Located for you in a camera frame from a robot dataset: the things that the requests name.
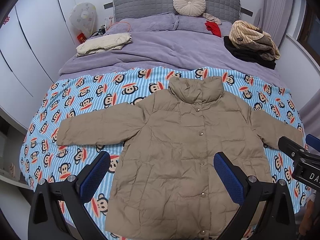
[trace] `jacket sleeve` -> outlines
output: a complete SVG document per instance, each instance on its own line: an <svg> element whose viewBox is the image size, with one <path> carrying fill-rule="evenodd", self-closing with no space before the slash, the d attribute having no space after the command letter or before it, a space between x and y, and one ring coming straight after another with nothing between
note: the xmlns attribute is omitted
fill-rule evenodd
<svg viewBox="0 0 320 240"><path fill-rule="evenodd" d="M154 99L149 97L139 106L121 103L63 120L57 145L110 145L133 137L152 112Z"/></svg>
<svg viewBox="0 0 320 240"><path fill-rule="evenodd" d="M254 111L241 98L237 97L237 102L247 123L265 144L274 149L279 149L279 138L286 136L300 146L303 145L302 134L298 129L279 121L263 110Z"/></svg>

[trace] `jacket pocket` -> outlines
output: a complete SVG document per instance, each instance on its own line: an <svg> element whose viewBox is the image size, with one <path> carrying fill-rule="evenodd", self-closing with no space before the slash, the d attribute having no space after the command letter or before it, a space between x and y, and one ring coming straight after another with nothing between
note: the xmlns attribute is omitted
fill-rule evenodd
<svg viewBox="0 0 320 240"><path fill-rule="evenodd" d="M128 205L139 209L143 193L151 173L152 165L141 163L137 170L137 175L131 188Z"/></svg>

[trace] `silver bolt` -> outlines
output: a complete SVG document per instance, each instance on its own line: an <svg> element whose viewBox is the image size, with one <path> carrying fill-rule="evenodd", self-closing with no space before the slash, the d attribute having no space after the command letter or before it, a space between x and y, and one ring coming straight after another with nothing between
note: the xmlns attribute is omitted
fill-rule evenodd
<svg viewBox="0 0 320 240"><path fill-rule="evenodd" d="M284 179L279 179L279 183L280 183L281 186L284 186L286 184Z"/></svg>
<svg viewBox="0 0 320 240"><path fill-rule="evenodd" d="M76 176L75 175L70 175L67 180L70 181L70 182L73 182L74 180L76 179Z"/></svg>
<svg viewBox="0 0 320 240"><path fill-rule="evenodd" d="M41 180L39 180L39 182L38 182L38 184L40 184L40 185L42 185L42 184L44 184L45 183L45 179L41 179Z"/></svg>
<svg viewBox="0 0 320 240"><path fill-rule="evenodd" d="M249 176L249 181L250 182L256 182L257 181L257 178L255 176Z"/></svg>

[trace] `purple curtain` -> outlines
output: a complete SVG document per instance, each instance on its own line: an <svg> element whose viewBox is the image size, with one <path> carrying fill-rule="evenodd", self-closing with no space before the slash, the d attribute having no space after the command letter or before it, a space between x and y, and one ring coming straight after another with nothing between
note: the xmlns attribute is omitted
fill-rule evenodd
<svg viewBox="0 0 320 240"><path fill-rule="evenodd" d="M293 0L264 0L255 17L254 25L269 33L277 46L287 28L292 4Z"/></svg>
<svg viewBox="0 0 320 240"><path fill-rule="evenodd" d="M320 138L320 89L299 111L299 114L306 135L310 133L313 136ZM310 148L309 151L311 153L317 153L313 148Z"/></svg>

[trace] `cream round pleated cushion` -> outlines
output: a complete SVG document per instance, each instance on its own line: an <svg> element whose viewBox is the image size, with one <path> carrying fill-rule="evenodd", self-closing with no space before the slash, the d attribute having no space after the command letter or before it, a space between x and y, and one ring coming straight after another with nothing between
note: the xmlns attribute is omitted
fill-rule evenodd
<svg viewBox="0 0 320 240"><path fill-rule="evenodd" d="M205 10L205 0L173 0L173 7L180 15L197 17Z"/></svg>

